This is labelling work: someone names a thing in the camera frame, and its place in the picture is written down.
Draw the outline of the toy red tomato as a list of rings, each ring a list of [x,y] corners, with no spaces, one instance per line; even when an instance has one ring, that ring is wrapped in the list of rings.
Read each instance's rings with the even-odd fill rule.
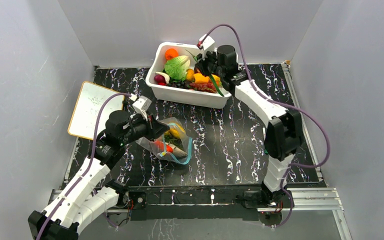
[[[167,142],[156,140],[153,144],[156,147],[156,152],[159,154],[165,155],[167,153],[174,152],[173,147],[171,147]]]

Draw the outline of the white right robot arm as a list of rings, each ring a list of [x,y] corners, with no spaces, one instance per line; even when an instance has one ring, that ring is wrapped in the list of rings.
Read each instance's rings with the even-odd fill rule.
[[[268,163],[261,189],[245,191],[237,200],[245,208],[275,207],[289,194],[285,189],[287,173],[305,140],[301,114],[286,109],[264,93],[248,68],[240,69],[232,45],[221,45],[213,51],[203,43],[198,43],[197,47],[201,52],[195,57],[196,68],[211,80],[214,76],[220,77],[222,87],[246,104],[266,127],[264,148]]]

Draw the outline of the clear zip top bag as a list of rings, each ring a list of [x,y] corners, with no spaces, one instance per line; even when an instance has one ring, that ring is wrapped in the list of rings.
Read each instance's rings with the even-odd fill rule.
[[[170,123],[177,123],[183,127],[181,122],[175,117],[166,118],[166,119],[162,120],[162,122],[164,124],[167,124],[168,126]],[[178,160],[174,157],[174,155],[172,153],[167,153],[164,155],[157,153],[157,149],[154,145],[155,141],[164,141],[164,142],[168,143],[169,145],[171,144],[171,145],[177,146],[177,147],[181,148],[182,150],[184,150],[188,154],[188,157]],[[147,138],[142,137],[142,138],[138,139],[136,141],[136,143],[139,146],[143,147],[144,149],[148,150],[150,153],[152,153],[154,156],[156,156],[159,160],[173,162],[173,163],[176,163],[178,165],[187,165],[190,162],[190,159],[192,157],[193,139],[187,135],[187,132],[186,132],[186,136],[184,136],[182,138],[175,138],[170,134],[169,131],[167,131],[163,136],[161,136],[160,138],[158,138],[154,141],[150,141]]]

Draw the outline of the toy green bean pod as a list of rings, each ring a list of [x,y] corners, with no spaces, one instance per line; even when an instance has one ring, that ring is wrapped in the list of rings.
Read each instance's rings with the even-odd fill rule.
[[[222,83],[221,83],[221,78],[215,74],[216,68],[217,68],[217,54],[216,52],[209,53],[207,52],[206,54],[206,59],[202,59],[202,53],[199,53],[198,55],[193,54],[191,51],[186,50],[186,52],[193,58],[195,61],[193,70],[195,74],[201,73],[202,75],[209,77],[209,83],[213,83],[215,86],[217,93],[222,97],[225,96],[225,94],[222,92]],[[194,83],[194,80],[188,81],[185,80],[184,87],[188,90],[193,90],[190,89],[189,84]]]

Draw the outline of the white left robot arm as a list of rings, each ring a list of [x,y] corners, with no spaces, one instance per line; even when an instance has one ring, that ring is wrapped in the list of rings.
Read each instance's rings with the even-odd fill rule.
[[[146,112],[130,115],[112,112],[105,128],[94,136],[91,153],[75,177],[42,211],[33,211],[28,225],[34,240],[77,240],[81,232],[112,207],[129,203],[129,188],[114,180],[91,196],[126,152],[126,146],[141,138],[150,141],[163,136],[170,127]]]

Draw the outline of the toy grey fish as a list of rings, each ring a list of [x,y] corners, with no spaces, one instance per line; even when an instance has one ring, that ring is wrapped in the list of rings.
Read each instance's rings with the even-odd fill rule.
[[[175,145],[172,145],[172,144],[169,144],[169,152],[173,154],[173,156],[180,160],[180,159],[185,159],[188,157],[188,154],[182,150],[181,148],[175,146]]]

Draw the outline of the toy yellow lemon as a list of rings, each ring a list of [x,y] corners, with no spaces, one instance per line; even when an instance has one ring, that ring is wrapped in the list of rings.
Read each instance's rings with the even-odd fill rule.
[[[185,129],[180,124],[174,122],[169,124],[169,132],[174,138],[177,139],[181,139],[182,137],[186,136]]]

